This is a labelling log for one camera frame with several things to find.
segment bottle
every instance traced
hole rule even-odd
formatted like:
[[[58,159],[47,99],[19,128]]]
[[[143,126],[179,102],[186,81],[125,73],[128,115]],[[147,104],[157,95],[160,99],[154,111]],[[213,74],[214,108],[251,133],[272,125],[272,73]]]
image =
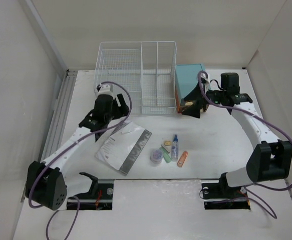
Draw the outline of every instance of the bottle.
[[[171,145],[171,160],[178,161],[178,137],[177,134],[174,135],[174,140]]]

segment white table surface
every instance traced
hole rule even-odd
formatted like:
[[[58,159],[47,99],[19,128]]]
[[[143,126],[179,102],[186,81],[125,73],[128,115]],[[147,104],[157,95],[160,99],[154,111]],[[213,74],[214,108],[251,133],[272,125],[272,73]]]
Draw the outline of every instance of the white table surface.
[[[221,73],[237,72],[241,92],[251,96],[259,111],[246,70],[208,69],[207,72],[211,79],[218,81]],[[62,144],[70,138],[79,122],[93,109],[96,99],[93,92],[93,76],[93,70],[78,72]],[[217,88],[215,83],[212,83],[212,88]],[[68,174],[77,174],[85,169],[99,179],[211,179],[245,166],[252,153],[248,137],[225,109],[210,106],[200,119],[176,114],[176,116],[132,116],[130,120],[151,131],[152,136],[127,176],[94,157],[102,144],[94,142],[80,155],[80,159],[71,167]],[[167,164],[164,160],[160,165],[153,164],[150,161],[151,151],[159,148],[164,139],[170,140],[173,133],[178,134],[180,154],[188,151],[185,164],[182,168],[173,162]]]
[[[238,72],[241,92],[255,102],[245,70],[207,70],[219,79],[222,72]],[[93,107],[93,71],[79,71],[66,122],[63,142]],[[218,178],[221,173],[244,166],[252,147],[240,125],[226,110],[210,107],[201,119],[187,116],[131,117],[153,132],[147,147],[126,177],[93,157],[97,146],[81,155],[71,172],[85,170],[100,179],[116,180],[113,210],[80,211],[69,240],[292,240],[292,201],[288,192],[274,192],[252,186],[276,211],[278,219],[265,214],[255,203],[249,210],[204,210],[198,193],[200,180]],[[172,133],[179,135],[179,150],[189,152],[182,168],[162,162],[154,166],[149,152]],[[128,180],[183,179],[183,180]],[[276,188],[284,180],[268,182]],[[52,215],[47,208],[31,209],[26,201],[14,240],[45,239],[47,222]],[[51,239],[63,240],[73,220],[74,211],[60,211],[49,228]]]

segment round container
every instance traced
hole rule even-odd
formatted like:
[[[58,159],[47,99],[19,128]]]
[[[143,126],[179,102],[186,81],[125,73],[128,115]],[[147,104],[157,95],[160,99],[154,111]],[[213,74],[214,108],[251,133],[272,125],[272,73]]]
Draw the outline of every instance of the round container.
[[[151,152],[150,160],[155,164],[159,164],[161,163],[163,157],[163,152],[160,149],[155,149]]]

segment gray wall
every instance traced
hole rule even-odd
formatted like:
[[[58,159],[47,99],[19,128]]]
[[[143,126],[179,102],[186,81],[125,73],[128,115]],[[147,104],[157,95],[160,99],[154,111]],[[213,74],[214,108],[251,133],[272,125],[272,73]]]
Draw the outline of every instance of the gray wall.
[[[292,0],[258,47],[248,73],[263,116],[292,136]],[[292,182],[292,164],[288,180]]]
[[[285,0],[33,0],[70,68],[104,41],[176,41],[177,64],[247,66]]]
[[[57,74],[17,0],[0,0],[0,240],[12,237]]]

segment wire grid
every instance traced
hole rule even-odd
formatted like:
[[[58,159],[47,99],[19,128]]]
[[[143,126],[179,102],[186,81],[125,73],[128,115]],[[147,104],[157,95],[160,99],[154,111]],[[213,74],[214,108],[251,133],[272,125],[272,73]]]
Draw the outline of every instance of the wire grid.
[[[110,49],[106,49],[108,42],[100,44],[95,87],[104,81],[113,81],[123,86],[132,98],[132,114],[174,114],[175,43],[146,42],[143,48],[144,42],[140,42],[140,47],[134,42],[131,49],[127,47],[127,42],[110,44]],[[122,93],[122,90],[114,86],[113,92],[116,95]]]

